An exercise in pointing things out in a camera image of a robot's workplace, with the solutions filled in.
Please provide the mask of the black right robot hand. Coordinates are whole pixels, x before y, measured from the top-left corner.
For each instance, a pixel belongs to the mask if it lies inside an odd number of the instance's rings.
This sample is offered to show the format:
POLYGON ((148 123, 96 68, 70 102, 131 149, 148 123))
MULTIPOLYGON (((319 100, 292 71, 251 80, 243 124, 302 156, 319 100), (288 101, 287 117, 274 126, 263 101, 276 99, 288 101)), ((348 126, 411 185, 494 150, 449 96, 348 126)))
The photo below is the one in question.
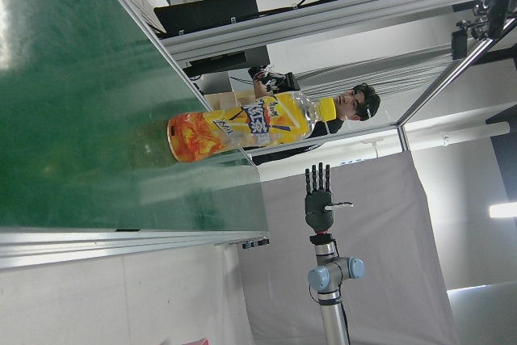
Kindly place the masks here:
POLYGON ((350 201, 334 202, 330 190, 330 166, 322 162, 305 170, 305 222, 316 234, 323 234, 334 224, 334 211, 353 208, 350 201))

